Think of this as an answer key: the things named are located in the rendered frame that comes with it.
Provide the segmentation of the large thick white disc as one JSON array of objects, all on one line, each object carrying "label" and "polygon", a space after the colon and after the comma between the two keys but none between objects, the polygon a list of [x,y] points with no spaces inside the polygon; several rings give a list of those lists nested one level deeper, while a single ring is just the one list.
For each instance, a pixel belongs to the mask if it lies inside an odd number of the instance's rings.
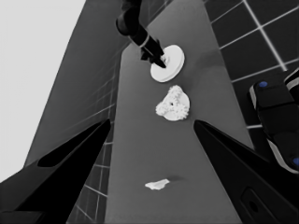
[{"label": "large thick white disc", "polygon": [[174,78],[182,69],[185,55],[181,47],[171,45],[164,48],[166,60],[163,61],[166,68],[162,68],[155,63],[150,67],[151,77],[158,82],[167,82]]}]

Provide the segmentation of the small white gear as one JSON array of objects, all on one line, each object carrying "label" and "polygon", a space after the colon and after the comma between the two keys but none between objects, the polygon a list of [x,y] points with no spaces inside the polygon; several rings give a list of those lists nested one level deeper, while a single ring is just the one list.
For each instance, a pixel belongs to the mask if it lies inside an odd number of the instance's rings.
[{"label": "small white gear", "polygon": [[179,98],[182,93],[182,88],[179,85],[175,85],[169,89],[168,96],[172,98]]},{"label": "small white gear", "polygon": [[189,108],[186,105],[177,105],[173,113],[176,119],[186,119],[189,115]]},{"label": "small white gear", "polygon": [[169,110],[169,107],[167,104],[160,102],[156,105],[155,111],[158,116],[163,116],[165,113],[167,113]]}]

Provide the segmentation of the white round carrier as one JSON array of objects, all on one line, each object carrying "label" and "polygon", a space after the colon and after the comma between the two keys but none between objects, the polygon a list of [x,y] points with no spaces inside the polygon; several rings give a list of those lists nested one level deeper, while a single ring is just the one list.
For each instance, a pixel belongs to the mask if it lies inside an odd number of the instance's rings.
[{"label": "white round carrier", "polygon": [[190,107],[191,107],[190,99],[185,92],[183,92],[179,98],[169,97],[168,93],[167,93],[167,95],[164,97],[162,102],[168,105],[169,110],[167,113],[165,113],[161,117],[164,117],[165,119],[170,120],[170,121],[183,120],[183,119],[176,119],[174,116],[173,111],[177,105],[186,105],[189,108],[189,111],[190,111]]}]

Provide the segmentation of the dark robot body block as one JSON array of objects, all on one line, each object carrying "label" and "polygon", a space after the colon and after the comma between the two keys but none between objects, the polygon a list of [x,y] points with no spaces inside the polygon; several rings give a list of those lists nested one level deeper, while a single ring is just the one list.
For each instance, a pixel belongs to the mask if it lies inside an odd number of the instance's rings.
[{"label": "dark robot body block", "polygon": [[248,96],[277,163],[299,175],[299,66],[258,80]]}]

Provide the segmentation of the small white T-shaped piece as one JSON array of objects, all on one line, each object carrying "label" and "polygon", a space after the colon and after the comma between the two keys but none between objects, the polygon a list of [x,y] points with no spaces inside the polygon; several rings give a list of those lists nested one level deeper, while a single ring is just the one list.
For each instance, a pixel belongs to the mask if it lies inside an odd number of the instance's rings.
[{"label": "small white T-shaped piece", "polygon": [[149,182],[145,185],[145,187],[151,190],[161,190],[164,189],[169,183],[170,181],[168,179],[162,179],[159,181]]}]

